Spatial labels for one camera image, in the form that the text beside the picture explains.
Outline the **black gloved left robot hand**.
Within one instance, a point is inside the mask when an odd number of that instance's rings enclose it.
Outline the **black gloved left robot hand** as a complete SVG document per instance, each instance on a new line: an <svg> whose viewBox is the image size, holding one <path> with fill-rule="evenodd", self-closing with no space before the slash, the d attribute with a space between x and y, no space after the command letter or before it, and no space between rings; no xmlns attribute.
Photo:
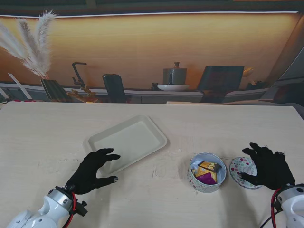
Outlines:
<svg viewBox="0 0 304 228"><path fill-rule="evenodd" d="M76 195L83 195L117 182L118 177L116 176L96 177L97 171L107 162L120 159L121 156L113 154L113 151L113 148L105 148L89 153L67 181L65 188Z"/></svg>

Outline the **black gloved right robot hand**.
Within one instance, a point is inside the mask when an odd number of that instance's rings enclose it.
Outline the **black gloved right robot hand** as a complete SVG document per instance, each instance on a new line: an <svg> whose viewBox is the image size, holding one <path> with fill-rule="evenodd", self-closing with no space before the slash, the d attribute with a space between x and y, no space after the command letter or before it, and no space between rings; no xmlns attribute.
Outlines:
<svg viewBox="0 0 304 228"><path fill-rule="evenodd" d="M242 152L249 155L254 162L257 175L240 173L240 177L251 184L266 186L271 190L278 190L284 186L295 185L295 178L285 160L282 152L273 152L268 147L260 147L251 142L249 148L244 148Z"/></svg>

